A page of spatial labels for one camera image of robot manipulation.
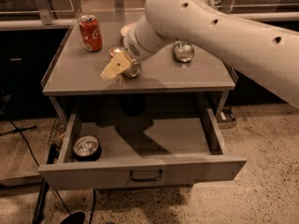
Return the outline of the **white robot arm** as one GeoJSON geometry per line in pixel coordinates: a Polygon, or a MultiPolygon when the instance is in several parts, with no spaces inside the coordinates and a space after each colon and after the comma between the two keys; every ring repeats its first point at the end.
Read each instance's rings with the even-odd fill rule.
{"type": "Polygon", "coordinates": [[[299,108],[299,34],[227,15],[205,0],[146,0],[144,15],[101,74],[114,78],[175,41],[209,52],[242,75],[299,108]]]}

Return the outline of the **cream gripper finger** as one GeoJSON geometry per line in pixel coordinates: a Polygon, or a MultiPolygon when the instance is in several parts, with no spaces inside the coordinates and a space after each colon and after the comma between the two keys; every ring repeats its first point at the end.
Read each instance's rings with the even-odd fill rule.
{"type": "Polygon", "coordinates": [[[124,51],[117,52],[101,73],[103,80],[111,80],[132,66],[131,57],[124,51]]]}

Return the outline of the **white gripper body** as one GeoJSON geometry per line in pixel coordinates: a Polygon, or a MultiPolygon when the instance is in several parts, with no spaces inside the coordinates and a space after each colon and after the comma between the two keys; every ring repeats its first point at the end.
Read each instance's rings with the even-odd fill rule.
{"type": "Polygon", "coordinates": [[[125,35],[123,45],[131,57],[144,61],[165,46],[165,39],[142,16],[125,35]]]}

